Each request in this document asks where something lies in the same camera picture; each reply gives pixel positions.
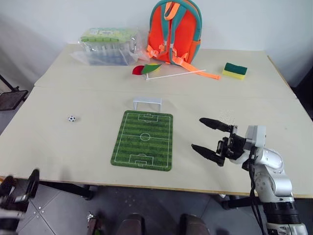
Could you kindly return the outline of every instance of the sponge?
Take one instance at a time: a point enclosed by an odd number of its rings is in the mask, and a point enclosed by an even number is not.
[[[222,74],[243,80],[246,76],[246,67],[226,63]]]

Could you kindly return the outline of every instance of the clear plastic bag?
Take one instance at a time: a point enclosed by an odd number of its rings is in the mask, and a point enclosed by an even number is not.
[[[138,30],[91,28],[80,38],[80,51],[71,56],[89,65],[129,65],[138,59],[149,61]]]

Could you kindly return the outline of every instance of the white wall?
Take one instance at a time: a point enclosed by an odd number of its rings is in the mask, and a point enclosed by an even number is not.
[[[148,29],[157,0],[0,0],[0,74],[31,89],[89,27]],[[291,85],[313,64],[312,0],[195,0],[202,48],[265,50]]]

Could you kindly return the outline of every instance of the orange backpack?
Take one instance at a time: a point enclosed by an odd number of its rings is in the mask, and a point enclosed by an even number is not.
[[[201,12],[191,0],[161,0],[150,17],[149,57],[198,71],[190,63],[200,47],[201,28]],[[220,79],[219,75],[196,73]]]

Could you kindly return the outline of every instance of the center circle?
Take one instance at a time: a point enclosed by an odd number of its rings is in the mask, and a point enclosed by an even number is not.
[[[148,134],[148,133],[142,133],[141,135],[140,135],[140,139],[142,140],[142,141],[148,141],[148,140],[150,140],[150,135]]]

